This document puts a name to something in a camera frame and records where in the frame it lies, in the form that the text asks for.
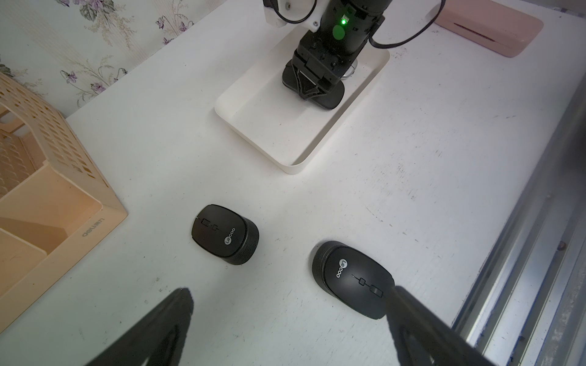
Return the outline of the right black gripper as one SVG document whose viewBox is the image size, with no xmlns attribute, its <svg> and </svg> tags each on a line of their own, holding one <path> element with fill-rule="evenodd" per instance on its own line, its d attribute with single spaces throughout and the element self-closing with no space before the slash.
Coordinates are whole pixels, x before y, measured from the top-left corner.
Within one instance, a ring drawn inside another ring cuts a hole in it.
<svg viewBox="0 0 586 366">
<path fill-rule="evenodd" d="M 282 73 L 282 83 L 304 101 L 333 110 L 342 102 L 342 79 L 385 17 L 326 13 L 317 32 L 307 32 Z"/>
</svg>

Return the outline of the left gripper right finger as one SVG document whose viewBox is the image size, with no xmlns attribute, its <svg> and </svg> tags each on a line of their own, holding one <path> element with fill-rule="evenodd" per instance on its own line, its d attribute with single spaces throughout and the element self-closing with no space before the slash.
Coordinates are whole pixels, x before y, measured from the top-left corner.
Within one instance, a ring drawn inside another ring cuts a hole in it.
<svg viewBox="0 0 586 366">
<path fill-rule="evenodd" d="M 491 364 L 403 287 L 386 294 L 385 312 L 401 365 Z"/>
</svg>

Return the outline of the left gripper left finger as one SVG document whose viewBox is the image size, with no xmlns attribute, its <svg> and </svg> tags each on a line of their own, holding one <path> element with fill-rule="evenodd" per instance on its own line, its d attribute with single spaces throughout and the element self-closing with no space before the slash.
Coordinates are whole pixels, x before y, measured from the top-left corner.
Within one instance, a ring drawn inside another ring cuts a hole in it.
<svg viewBox="0 0 586 366">
<path fill-rule="evenodd" d="M 90 365 L 178 365 L 194 310 L 188 288 L 178 288 Z"/>
</svg>

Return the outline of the white plastic storage box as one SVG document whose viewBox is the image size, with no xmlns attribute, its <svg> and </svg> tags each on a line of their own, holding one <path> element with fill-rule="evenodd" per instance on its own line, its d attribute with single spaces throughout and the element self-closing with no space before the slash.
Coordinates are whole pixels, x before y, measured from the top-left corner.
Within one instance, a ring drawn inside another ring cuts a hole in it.
<svg viewBox="0 0 586 366">
<path fill-rule="evenodd" d="M 387 50 L 365 47 L 344 82 L 339 106 L 323 109 L 282 84 L 285 63 L 306 30 L 296 27 L 215 102 L 216 114 L 247 143 L 289 175 L 301 172 L 378 82 Z"/>
</svg>

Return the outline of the black Lecoo scroll mouse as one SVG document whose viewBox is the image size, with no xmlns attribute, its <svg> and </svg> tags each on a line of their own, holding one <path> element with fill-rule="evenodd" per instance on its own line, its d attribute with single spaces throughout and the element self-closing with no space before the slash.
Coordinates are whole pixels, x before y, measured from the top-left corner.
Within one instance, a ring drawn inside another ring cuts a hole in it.
<svg viewBox="0 0 586 366">
<path fill-rule="evenodd" d="M 374 320 L 385 316 L 385 296 L 395 280 L 366 254 L 328 241 L 317 248 L 311 271 L 320 288 L 357 313 Z"/>
</svg>

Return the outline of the small black Lecoo mouse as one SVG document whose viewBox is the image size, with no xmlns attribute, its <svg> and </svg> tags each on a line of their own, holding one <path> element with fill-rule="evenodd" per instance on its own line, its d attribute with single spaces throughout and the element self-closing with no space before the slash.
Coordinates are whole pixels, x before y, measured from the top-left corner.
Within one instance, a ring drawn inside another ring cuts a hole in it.
<svg viewBox="0 0 586 366">
<path fill-rule="evenodd" d="M 259 230 L 253 221 L 217 204 L 209 204 L 198 213 L 191 234 L 206 252 L 231 265 L 248 262 L 259 243 Z"/>
</svg>

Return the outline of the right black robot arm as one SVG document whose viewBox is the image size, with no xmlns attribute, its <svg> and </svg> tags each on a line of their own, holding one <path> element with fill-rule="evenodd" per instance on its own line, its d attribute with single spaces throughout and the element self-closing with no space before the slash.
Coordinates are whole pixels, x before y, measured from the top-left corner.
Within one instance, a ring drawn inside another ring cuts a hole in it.
<svg viewBox="0 0 586 366">
<path fill-rule="evenodd" d="M 343 99 L 343 79 L 384 21 L 389 1 L 330 1 L 320 27 L 307 31 L 285 65 L 282 83 L 298 96 L 332 110 Z"/>
</svg>

